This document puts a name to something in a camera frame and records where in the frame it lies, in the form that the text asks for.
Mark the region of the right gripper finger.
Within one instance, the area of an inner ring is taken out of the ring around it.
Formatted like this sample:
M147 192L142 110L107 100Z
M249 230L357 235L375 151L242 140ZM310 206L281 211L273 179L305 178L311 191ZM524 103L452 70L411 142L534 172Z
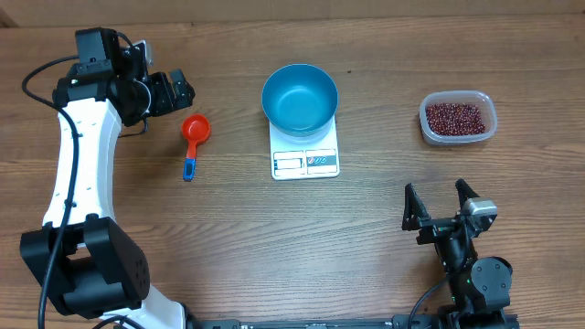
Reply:
M401 228L403 230L419 230L430 219L431 216L412 183L405 185L405 206Z
M465 215L471 215L472 210L470 206L466 205L466 202L469 199L477 198L479 195L473 191L473 189L465 182L464 179L459 178L455 182L455 187L458 193L458 200L460 205L460 210Z

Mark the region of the red scoop with blue handle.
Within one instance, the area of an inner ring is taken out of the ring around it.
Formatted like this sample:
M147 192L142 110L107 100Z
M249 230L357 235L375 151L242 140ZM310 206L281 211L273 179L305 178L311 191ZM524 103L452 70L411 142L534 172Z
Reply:
M187 141L183 179L190 182L196 175L197 147L209 138L211 134L211 125L204 115L193 114L183 121L181 132Z

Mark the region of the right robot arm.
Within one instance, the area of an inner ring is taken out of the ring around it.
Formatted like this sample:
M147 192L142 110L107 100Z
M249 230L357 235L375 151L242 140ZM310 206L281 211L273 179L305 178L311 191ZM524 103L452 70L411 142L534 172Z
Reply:
M416 193L405 185L405 207L401 228L419 233L417 243L434 246L445 277L417 300L408 317L407 328L517 328L514 315L507 316L513 267L501 257L480 258L473 239L486 232L497 217L497 206L481 197L463 179L455 183L459 210L451 218L433 219ZM434 292L447 285L452 304L436 314L417 314Z

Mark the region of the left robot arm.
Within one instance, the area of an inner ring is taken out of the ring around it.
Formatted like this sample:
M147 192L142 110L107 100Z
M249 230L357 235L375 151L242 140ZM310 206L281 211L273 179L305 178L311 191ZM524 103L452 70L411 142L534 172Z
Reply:
M40 229L24 233L20 254L40 284L41 307L98 326L195 328L188 308L150 279L141 248L117 224L112 182L122 129L191 106L180 70L150 73L146 43L103 27L75 34L77 54L49 107L58 113L56 183Z

